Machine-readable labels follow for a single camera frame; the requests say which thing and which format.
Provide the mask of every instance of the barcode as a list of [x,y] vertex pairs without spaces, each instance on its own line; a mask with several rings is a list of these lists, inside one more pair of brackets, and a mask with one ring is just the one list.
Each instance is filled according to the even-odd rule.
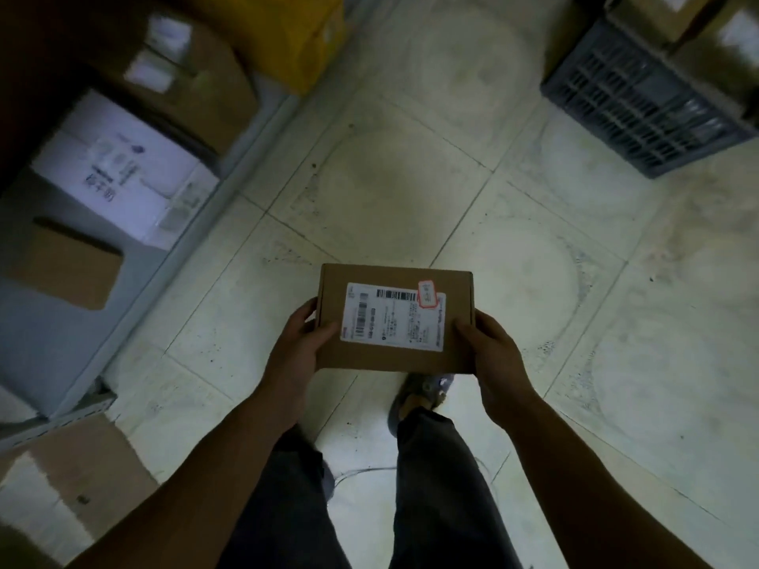
[[417,293],[415,291],[377,290],[377,297],[384,297],[386,300],[416,301]]
[[366,305],[369,302],[369,294],[358,296],[358,316],[356,317],[356,337],[364,336],[364,327],[366,327]]

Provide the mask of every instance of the person's left hand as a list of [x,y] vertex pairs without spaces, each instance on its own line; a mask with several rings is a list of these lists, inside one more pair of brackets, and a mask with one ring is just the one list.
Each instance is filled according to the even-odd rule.
[[290,315],[256,388],[258,394],[270,397],[274,403],[282,420],[282,432],[295,425],[303,415],[306,388],[317,368],[317,351],[339,327],[336,322],[322,328],[315,328],[314,320],[306,323],[316,308],[317,298],[314,297]]

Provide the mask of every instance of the trouser leg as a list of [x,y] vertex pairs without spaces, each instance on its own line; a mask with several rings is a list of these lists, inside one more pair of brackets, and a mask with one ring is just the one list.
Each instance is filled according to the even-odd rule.
[[498,507],[453,422],[422,408],[398,427],[391,569],[521,567]]
[[350,569],[327,514],[322,455],[294,430],[277,442],[218,569]]

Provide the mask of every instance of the plastic basket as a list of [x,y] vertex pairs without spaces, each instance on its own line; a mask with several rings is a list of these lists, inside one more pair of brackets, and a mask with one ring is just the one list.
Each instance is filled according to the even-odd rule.
[[540,89],[646,177],[755,135],[605,19]]

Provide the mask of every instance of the white floor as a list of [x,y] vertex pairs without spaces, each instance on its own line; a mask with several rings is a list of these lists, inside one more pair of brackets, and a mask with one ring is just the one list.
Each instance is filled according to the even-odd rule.
[[[759,558],[759,142],[646,181],[538,92],[568,0],[384,0],[111,364],[111,416],[166,481],[256,386],[323,262],[474,272],[479,308],[614,476],[715,567]],[[336,474],[395,462],[401,375],[323,371]],[[474,378],[454,419],[525,567],[565,567]],[[330,505],[386,567],[392,471]]]

